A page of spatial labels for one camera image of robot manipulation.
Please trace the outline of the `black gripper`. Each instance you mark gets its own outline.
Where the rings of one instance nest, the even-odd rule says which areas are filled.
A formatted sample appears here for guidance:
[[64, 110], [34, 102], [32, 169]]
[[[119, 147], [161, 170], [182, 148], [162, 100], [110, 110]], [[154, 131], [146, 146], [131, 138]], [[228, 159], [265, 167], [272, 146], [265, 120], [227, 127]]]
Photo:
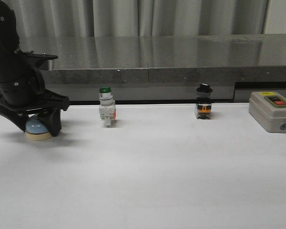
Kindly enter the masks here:
[[52, 136], [61, 131], [61, 109], [70, 106], [67, 96], [45, 89], [39, 69], [30, 65], [23, 53], [0, 55], [0, 115], [25, 132], [27, 115], [16, 111], [43, 109], [39, 121]]

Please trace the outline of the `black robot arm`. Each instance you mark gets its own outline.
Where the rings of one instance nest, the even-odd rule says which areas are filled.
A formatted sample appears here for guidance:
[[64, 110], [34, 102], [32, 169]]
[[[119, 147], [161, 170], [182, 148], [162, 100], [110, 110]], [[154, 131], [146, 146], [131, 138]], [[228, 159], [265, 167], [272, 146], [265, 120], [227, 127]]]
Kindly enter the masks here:
[[57, 136], [61, 131], [61, 111], [70, 106], [67, 96], [45, 88], [40, 67], [56, 55], [23, 52], [16, 30], [16, 17], [0, 0], [0, 115], [27, 132], [30, 115]]

